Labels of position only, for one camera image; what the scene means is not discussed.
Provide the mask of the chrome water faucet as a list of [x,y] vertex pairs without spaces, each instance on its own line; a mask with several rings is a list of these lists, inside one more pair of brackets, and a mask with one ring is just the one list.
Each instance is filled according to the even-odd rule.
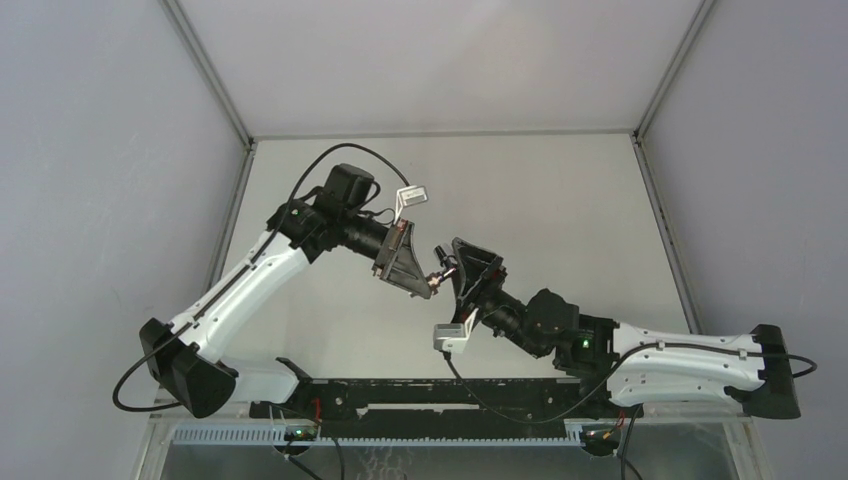
[[447,243],[435,247],[434,255],[440,265],[440,270],[435,274],[435,279],[438,283],[444,283],[456,272],[458,266],[457,257],[453,248]]

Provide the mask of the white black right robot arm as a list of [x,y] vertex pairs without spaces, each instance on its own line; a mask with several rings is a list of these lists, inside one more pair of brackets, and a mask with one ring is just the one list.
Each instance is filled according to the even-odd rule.
[[534,358],[582,380],[579,406],[592,416],[615,405],[656,402],[737,404],[752,417],[801,415],[782,330],[759,324],[729,336],[675,334],[584,314],[548,288],[522,302],[503,284],[500,255],[454,238],[435,248],[455,296],[445,333],[434,338],[444,355],[460,353],[482,325]]

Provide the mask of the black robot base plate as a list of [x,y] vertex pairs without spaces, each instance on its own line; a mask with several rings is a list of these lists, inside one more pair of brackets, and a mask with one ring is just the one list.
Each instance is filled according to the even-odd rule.
[[316,420],[339,440],[566,440],[583,421],[608,427],[632,413],[574,379],[307,380],[252,419]]

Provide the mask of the threaded metal pipe fitting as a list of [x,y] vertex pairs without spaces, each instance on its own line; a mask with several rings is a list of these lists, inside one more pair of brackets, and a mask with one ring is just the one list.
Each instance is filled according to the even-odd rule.
[[442,283],[443,277],[439,273],[434,272],[427,276],[427,285],[432,295],[436,295],[438,293]]

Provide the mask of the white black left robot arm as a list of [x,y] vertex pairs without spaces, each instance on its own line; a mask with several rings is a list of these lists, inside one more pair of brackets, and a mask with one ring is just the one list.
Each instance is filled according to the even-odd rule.
[[151,376],[195,418],[229,402],[274,403],[290,417],[311,407],[304,373],[286,359],[236,361],[225,350],[278,289],[324,252],[343,246],[372,260],[382,281],[413,297],[433,289],[412,248],[413,223],[384,226],[363,212],[374,177],[334,166],[324,185],[279,207],[248,254],[200,300],[168,322],[149,320],[139,336]]

